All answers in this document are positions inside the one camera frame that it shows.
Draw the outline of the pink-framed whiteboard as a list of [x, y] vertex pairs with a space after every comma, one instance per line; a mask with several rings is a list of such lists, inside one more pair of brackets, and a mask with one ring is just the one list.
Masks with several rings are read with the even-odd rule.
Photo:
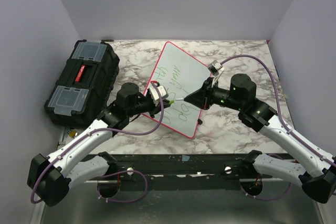
[[168, 92], [168, 100], [174, 103], [164, 110], [162, 125], [193, 138], [201, 110], [184, 101], [178, 101], [198, 90], [210, 77], [207, 66], [175, 44], [166, 42], [152, 71], [147, 86], [156, 81]]

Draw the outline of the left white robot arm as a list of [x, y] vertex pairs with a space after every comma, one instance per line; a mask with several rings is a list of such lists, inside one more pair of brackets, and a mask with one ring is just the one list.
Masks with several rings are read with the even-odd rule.
[[32, 204], [44, 202], [52, 207], [61, 202], [70, 188], [96, 177], [112, 179], [116, 166], [108, 154], [99, 154], [90, 161], [83, 159], [96, 147], [117, 133], [137, 136], [125, 131], [130, 118], [142, 113], [150, 117], [164, 115], [170, 106], [167, 89], [151, 81], [146, 94], [137, 84], [127, 82], [117, 92], [116, 99], [74, 140], [47, 156], [37, 154], [30, 163], [27, 185], [32, 189]]

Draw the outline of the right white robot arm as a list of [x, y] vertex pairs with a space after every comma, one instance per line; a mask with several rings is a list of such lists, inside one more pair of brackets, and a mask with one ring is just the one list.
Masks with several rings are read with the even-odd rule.
[[256, 98], [256, 89], [246, 74], [233, 75], [228, 90], [218, 87], [209, 77], [201, 88], [183, 100], [202, 110], [215, 104], [238, 111], [242, 124], [271, 139], [296, 160], [292, 163], [251, 151], [241, 165], [246, 177], [262, 174], [280, 178], [301, 187], [311, 199], [327, 203], [335, 191], [334, 156], [305, 137], [298, 140], [300, 134], [290, 128], [274, 108]]

